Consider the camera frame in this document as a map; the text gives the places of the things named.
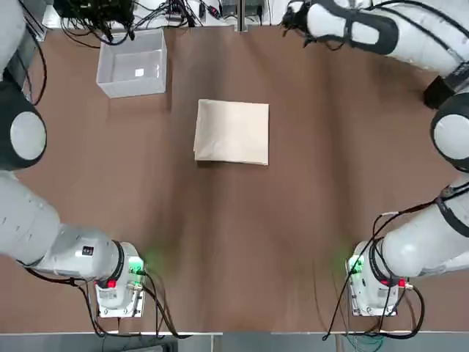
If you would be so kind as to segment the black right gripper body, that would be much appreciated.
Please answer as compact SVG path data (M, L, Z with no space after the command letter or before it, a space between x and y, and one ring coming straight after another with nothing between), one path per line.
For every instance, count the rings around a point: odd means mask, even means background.
M308 1L290 1L284 14L284 36L290 30L303 38L303 48L311 42L308 29L308 12L311 4Z

